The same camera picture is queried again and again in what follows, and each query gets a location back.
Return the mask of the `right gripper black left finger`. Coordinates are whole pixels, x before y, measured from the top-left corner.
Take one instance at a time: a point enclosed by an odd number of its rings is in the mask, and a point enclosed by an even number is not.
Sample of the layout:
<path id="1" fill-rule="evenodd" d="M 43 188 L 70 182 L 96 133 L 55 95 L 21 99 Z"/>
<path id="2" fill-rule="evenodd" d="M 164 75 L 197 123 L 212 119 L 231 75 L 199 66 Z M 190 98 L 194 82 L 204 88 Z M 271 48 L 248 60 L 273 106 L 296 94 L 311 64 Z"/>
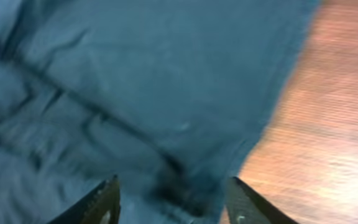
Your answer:
<path id="1" fill-rule="evenodd" d="M 114 175 L 47 224 L 118 224 L 120 201 L 119 180 Z"/>

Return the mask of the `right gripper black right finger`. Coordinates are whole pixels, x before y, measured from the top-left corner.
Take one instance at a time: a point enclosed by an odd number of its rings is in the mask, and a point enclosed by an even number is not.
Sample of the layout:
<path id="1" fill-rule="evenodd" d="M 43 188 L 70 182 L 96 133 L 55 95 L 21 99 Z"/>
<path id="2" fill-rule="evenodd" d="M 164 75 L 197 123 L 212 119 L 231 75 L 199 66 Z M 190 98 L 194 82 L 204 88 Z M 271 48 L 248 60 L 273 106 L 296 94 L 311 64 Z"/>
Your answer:
<path id="1" fill-rule="evenodd" d="M 230 224 L 298 224 L 238 177 L 227 180 L 225 206 Z"/>

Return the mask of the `navy blue shorts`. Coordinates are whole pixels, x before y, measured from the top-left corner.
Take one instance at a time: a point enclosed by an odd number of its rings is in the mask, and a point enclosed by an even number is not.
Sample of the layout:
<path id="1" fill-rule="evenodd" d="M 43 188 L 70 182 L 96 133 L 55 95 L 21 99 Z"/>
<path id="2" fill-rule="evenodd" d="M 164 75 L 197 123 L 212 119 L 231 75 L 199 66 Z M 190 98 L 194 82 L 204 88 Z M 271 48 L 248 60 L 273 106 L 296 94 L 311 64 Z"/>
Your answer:
<path id="1" fill-rule="evenodd" d="M 218 223 L 318 6 L 0 0 L 0 223 L 114 176 L 122 223 Z"/>

